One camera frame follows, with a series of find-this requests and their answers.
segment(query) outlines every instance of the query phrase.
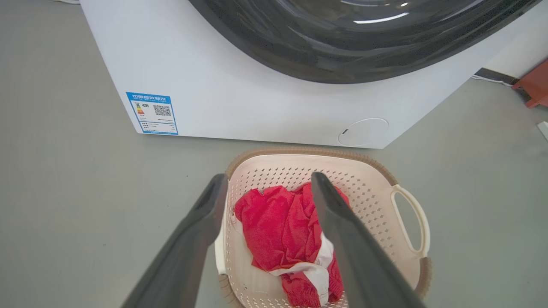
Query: white wall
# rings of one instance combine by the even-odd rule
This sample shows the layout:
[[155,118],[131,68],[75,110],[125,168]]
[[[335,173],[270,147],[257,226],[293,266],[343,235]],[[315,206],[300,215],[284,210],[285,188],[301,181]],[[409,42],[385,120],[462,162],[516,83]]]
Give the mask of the white wall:
[[484,66],[486,69],[521,78],[548,59],[548,9],[537,5],[531,10],[537,9],[544,10],[541,18],[501,50]]

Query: washing machine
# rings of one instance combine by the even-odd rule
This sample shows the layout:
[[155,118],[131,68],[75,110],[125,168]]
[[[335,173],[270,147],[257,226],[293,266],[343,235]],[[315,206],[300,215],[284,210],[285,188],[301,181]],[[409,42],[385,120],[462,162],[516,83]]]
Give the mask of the washing machine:
[[138,133],[382,149],[532,24],[538,2],[81,5]]

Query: washing machine door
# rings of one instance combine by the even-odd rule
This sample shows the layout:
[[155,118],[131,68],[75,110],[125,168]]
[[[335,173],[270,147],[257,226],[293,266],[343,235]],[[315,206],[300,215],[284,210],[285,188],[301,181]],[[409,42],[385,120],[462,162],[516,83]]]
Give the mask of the washing machine door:
[[287,75],[386,79],[479,42],[537,0],[189,0],[226,39]]

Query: power cord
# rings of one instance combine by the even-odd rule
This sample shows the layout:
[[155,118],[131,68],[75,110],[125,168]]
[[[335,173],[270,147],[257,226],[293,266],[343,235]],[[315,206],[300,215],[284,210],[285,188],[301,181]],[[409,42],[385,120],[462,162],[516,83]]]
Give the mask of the power cord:
[[478,75],[472,75],[471,77],[472,79],[476,79],[476,80],[485,80],[485,81],[491,81],[491,82],[494,82],[494,83],[500,83],[500,84],[503,84],[507,87],[511,87],[512,85],[511,84],[508,84],[504,81],[501,81],[501,80],[492,80],[492,79],[489,79],[489,78],[485,78],[485,77],[481,77],[481,76],[478,76]]

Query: plastic laundry basket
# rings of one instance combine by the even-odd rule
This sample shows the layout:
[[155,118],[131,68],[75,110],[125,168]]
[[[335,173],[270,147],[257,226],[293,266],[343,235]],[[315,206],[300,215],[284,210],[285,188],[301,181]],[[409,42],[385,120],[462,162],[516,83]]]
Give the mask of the plastic laundry basket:
[[[283,185],[293,190],[309,182],[312,172],[324,173],[350,200],[350,206],[377,239],[409,284],[422,298],[430,286],[431,265],[426,257],[430,230],[417,200],[375,160],[352,152],[307,147],[277,147],[246,152],[226,174],[229,188],[215,258],[223,295],[232,308],[291,307],[281,280],[251,265],[244,237],[232,226],[234,205],[251,189]],[[400,193],[419,219],[422,243],[415,250],[399,215],[394,195]],[[348,307],[345,295],[327,307]]]

